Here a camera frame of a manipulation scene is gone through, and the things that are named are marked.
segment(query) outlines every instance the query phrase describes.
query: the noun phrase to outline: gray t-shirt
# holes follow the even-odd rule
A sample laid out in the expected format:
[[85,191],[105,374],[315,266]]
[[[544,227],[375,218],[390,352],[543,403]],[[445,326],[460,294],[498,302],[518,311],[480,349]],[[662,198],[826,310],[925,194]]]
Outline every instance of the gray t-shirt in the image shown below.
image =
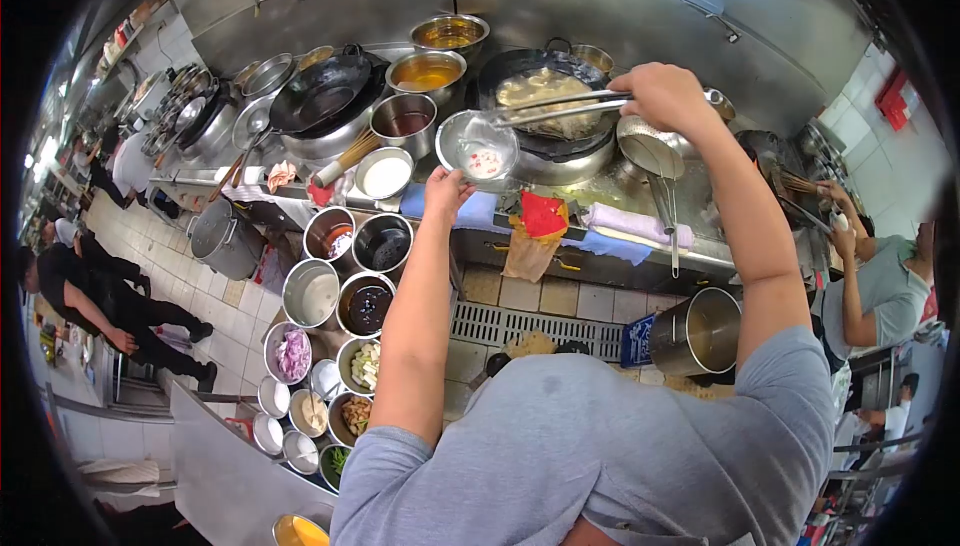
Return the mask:
[[[856,272],[863,313],[873,313],[876,345],[894,346],[905,342],[920,323],[930,286],[904,266],[913,256],[912,242],[903,236],[876,240],[873,258]],[[843,280],[826,285],[817,293],[810,312],[820,316],[826,343],[840,360],[854,348],[843,338]]]
[[552,546],[581,514],[621,544],[795,543],[834,437],[823,348],[785,329],[735,389],[704,401],[585,355],[512,360],[435,451],[398,427],[357,440],[333,544]]

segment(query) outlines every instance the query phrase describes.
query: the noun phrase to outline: stainless steel counter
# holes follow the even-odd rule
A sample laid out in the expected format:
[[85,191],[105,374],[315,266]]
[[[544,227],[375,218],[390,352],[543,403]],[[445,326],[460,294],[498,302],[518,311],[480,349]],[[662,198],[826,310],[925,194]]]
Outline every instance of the stainless steel counter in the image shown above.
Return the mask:
[[176,509],[210,543],[271,544],[274,521],[286,513],[330,528],[336,496],[272,464],[269,456],[176,382],[170,411]]

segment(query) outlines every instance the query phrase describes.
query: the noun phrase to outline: black shoe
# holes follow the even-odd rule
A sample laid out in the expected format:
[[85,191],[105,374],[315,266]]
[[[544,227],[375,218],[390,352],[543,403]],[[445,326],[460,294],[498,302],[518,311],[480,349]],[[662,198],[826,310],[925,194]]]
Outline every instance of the black shoe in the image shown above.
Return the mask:
[[197,331],[190,332],[190,341],[197,343],[205,337],[210,337],[213,335],[213,325],[209,323],[201,323]]
[[209,374],[206,376],[206,379],[197,382],[197,391],[210,393],[213,391],[213,382],[217,379],[217,365],[213,361],[210,361],[206,364],[206,369]]
[[150,298],[150,277],[146,275],[140,275],[140,278],[137,280],[136,284],[138,287],[143,288],[143,295],[148,299]]

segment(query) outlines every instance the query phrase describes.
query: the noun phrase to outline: hand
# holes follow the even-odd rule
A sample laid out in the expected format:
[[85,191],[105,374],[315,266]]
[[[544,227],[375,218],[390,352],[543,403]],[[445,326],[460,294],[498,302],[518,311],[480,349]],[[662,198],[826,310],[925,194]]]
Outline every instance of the hand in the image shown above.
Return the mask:
[[633,67],[606,87],[633,93],[633,100],[620,109],[620,115],[637,115],[660,131],[674,131],[689,139],[690,132],[704,123],[723,123],[704,98],[700,81],[687,69],[648,63]]
[[853,227],[844,231],[834,226],[833,233],[830,234],[830,241],[833,242],[833,247],[836,248],[837,254],[844,262],[853,259],[854,253],[857,251],[857,231]]
[[850,200],[850,197],[844,192],[844,189],[840,187],[840,184],[832,179],[817,182],[817,195],[829,198],[838,204]]
[[106,338],[116,346],[117,350],[124,354],[133,354],[138,349],[138,346],[134,343],[134,336],[119,327],[114,327],[106,332]]
[[464,183],[464,172],[459,168],[448,172],[443,167],[434,168],[426,180],[426,190],[423,193],[423,216],[439,216],[450,226],[457,222],[457,211],[462,203],[467,201],[477,187]]

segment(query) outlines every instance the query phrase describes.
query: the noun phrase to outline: tongs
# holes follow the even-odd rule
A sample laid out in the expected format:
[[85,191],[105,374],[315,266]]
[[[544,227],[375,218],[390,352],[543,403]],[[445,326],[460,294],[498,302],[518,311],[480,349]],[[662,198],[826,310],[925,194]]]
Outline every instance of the tongs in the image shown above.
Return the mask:
[[[567,102],[579,102],[582,100],[598,100],[605,97],[616,97],[621,98],[617,100],[609,100],[606,102],[597,102],[596,104],[588,104],[587,106],[580,106],[577,108],[568,108],[566,110],[555,110],[546,113],[540,113],[539,115],[532,115],[529,117],[510,117],[510,113],[527,110],[530,108],[539,108],[541,106],[550,106],[551,104],[565,104]],[[557,96],[557,97],[548,97],[543,100],[537,100],[536,102],[526,102],[524,104],[516,104],[514,106],[504,106],[502,108],[496,108],[493,112],[496,116],[491,120],[491,123],[497,127],[515,127],[517,125],[525,125],[531,122],[540,122],[542,120],[557,119],[558,117],[569,117],[571,115],[582,115],[583,113],[605,113],[611,110],[620,110],[620,108],[634,99],[634,95],[631,92],[615,92],[613,90],[597,90],[596,92],[588,92],[586,94],[572,94],[570,96]]]

